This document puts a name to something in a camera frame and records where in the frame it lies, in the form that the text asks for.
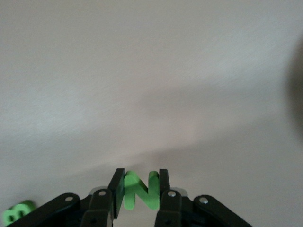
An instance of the gray background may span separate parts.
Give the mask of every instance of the gray background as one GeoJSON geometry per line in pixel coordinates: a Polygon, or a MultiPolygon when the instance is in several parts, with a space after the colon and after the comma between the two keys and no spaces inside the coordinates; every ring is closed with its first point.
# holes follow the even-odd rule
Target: gray background
{"type": "MultiPolygon", "coordinates": [[[[167,168],[303,225],[303,1],[0,2],[0,212],[167,168]]],[[[115,227],[153,226],[138,201],[115,227]]]]}

